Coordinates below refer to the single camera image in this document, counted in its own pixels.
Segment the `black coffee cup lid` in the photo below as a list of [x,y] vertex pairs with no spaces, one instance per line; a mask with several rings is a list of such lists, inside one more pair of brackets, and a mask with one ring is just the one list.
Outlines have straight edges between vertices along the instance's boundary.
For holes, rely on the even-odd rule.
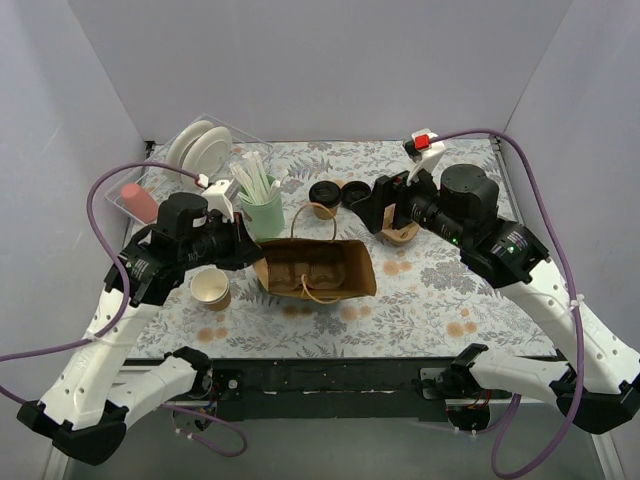
[[333,181],[314,183],[308,192],[309,201],[331,209],[341,202],[341,187]]

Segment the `brown cardboard cup carrier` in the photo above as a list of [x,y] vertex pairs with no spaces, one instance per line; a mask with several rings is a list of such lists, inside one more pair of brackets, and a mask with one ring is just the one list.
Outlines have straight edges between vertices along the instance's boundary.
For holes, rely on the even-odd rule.
[[294,262],[269,267],[269,289],[275,292],[290,292],[303,285],[308,289],[332,290],[345,280],[346,270],[342,264]]

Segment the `brown paper coffee cup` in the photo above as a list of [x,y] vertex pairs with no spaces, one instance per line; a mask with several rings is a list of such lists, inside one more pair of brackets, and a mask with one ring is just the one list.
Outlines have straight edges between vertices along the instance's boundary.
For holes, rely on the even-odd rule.
[[316,182],[309,189],[309,201],[317,218],[331,220],[341,202],[341,187],[333,181]]

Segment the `green brown paper bag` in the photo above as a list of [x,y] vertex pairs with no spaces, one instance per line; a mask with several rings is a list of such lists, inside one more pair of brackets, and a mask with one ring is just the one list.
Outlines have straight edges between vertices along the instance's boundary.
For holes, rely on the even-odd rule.
[[[278,297],[310,300],[321,305],[376,294],[376,277],[367,247],[360,240],[336,239],[338,225],[335,216],[331,221],[333,237],[329,240],[298,238],[295,236],[295,229],[291,228],[287,237],[259,244],[264,258],[252,265],[252,268],[266,293]],[[290,292],[271,291],[269,267],[294,262],[342,264],[346,270],[346,280],[339,288],[332,290],[308,289],[303,285]]]

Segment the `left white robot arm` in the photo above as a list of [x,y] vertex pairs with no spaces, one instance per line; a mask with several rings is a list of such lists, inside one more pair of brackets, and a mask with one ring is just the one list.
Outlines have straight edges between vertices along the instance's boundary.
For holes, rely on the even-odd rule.
[[236,271],[262,259],[240,213],[222,194],[179,192],[155,223],[132,235],[116,256],[88,328],[53,386],[17,414],[67,456],[105,462],[129,427],[165,401],[205,398],[213,386],[209,357],[182,347],[142,376],[114,386],[141,331],[179,287],[204,266]]

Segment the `black coffee lid stack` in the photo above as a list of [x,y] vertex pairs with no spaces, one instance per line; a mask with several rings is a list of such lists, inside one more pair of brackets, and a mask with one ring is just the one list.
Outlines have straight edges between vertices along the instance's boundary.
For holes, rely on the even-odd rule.
[[350,181],[341,187],[341,205],[346,209],[351,209],[352,205],[368,197],[371,194],[371,187],[363,181]]

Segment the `green straw holder cup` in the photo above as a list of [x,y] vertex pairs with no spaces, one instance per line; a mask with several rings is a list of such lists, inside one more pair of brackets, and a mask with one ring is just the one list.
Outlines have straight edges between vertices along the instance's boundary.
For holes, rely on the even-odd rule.
[[284,230],[285,219],[280,181],[272,176],[268,176],[268,179],[271,183],[275,182],[277,188],[275,193],[269,196],[267,203],[251,203],[244,188],[240,188],[238,192],[245,226],[255,240],[277,238]]

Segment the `pink plastic cup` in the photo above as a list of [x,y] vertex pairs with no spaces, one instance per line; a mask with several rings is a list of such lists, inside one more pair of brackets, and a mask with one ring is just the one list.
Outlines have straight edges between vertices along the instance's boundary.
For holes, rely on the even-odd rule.
[[159,205],[142,186],[125,184],[120,190],[126,210],[141,223],[149,224],[157,219]]

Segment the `white wrapped straws bundle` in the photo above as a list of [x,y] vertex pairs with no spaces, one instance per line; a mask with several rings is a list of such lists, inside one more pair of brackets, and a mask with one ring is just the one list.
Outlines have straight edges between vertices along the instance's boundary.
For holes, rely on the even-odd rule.
[[282,170],[276,174],[274,180],[270,180],[263,157],[257,150],[245,153],[242,159],[244,162],[230,164],[231,173],[240,184],[240,199],[256,206],[267,204],[280,192],[282,182],[289,175],[289,171]]

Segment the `white plate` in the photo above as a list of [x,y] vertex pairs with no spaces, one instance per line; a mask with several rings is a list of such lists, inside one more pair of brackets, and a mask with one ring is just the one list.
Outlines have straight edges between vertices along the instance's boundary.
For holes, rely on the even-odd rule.
[[184,159],[193,144],[207,131],[213,128],[208,120],[199,120],[178,134],[166,155],[166,163],[172,167],[183,168]]
[[200,136],[190,147],[182,169],[211,178],[228,161],[231,147],[230,131],[223,126],[214,127]]

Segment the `white plate front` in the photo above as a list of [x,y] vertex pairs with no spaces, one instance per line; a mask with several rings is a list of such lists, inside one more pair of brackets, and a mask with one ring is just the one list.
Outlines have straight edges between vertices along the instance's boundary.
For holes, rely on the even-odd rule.
[[190,147],[182,169],[211,178],[228,161],[231,147],[230,131],[223,126],[214,127],[200,136]]

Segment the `floral patterned table mat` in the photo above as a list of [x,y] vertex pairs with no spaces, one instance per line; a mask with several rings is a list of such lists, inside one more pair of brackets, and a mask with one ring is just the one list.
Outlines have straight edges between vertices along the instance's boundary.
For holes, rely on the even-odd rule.
[[215,358],[445,357],[475,342],[507,355],[553,354],[534,322],[435,235],[420,231],[394,246],[346,209],[332,221],[315,216],[307,204],[315,182],[372,182],[409,169],[399,142],[283,142],[275,145],[273,162],[286,232],[361,241],[372,259],[376,294],[321,305],[267,294],[250,269],[232,272],[231,302],[220,312],[196,301],[188,285],[174,290],[139,335],[132,358],[159,358],[183,346]]

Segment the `clear plastic dish rack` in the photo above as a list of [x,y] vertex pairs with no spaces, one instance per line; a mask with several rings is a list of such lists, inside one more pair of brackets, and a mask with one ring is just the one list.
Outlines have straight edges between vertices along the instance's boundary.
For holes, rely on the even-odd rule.
[[[208,177],[212,181],[222,179],[231,181],[231,187],[227,191],[227,197],[230,200],[233,200],[240,190],[240,184],[234,179],[231,173],[231,163],[244,162],[242,156],[245,153],[252,150],[257,150],[263,157],[266,170],[271,169],[270,159],[273,157],[273,154],[275,152],[275,146],[273,144],[261,140],[247,132],[239,130],[231,126],[230,124],[210,115],[202,115],[196,118],[189,125],[199,120],[210,121],[213,124],[213,128],[218,126],[226,127],[231,133],[232,147],[228,161],[224,164],[224,166],[217,174],[215,174],[211,178]],[[153,197],[153,199],[158,203],[166,200],[169,195],[180,191],[187,191],[192,193],[200,192],[201,189],[195,185],[195,180],[182,173],[186,170],[169,166],[166,163],[167,152],[169,151],[173,140],[178,134],[176,134],[165,144],[157,146],[151,156],[147,159],[147,161],[144,162],[143,165],[135,167],[125,173],[117,174],[116,183],[112,187],[110,187],[104,194],[106,202],[122,212],[124,215],[128,216],[131,220],[144,225],[144,223],[141,223],[139,220],[133,217],[124,206],[124,202],[120,195],[120,190],[125,184],[139,184],[145,190],[147,190]]]

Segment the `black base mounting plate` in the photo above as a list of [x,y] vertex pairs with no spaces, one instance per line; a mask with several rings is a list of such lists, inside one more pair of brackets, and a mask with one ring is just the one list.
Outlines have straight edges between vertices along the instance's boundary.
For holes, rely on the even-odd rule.
[[217,416],[250,419],[417,418],[444,421],[448,400],[471,402],[479,389],[435,379],[451,357],[219,359],[213,392],[177,401],[217,402]]

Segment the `aluminium frame rail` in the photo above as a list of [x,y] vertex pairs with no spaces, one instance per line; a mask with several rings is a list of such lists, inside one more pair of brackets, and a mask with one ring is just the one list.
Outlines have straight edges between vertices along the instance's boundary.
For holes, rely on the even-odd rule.
[[[530,460],[562,419],[524,401],[500,450],[500,466]],[[239,427],[249,448],[237,458],[210,452],[176,432],[188,416],[156,411],[128,433],[98,467],[52,451],[42,479],[496,479],[490,456],[495,432],[472,437],[444,422],[414,418],[251,419]],[[523,479],[626,479],[609,434],[568,434]]]

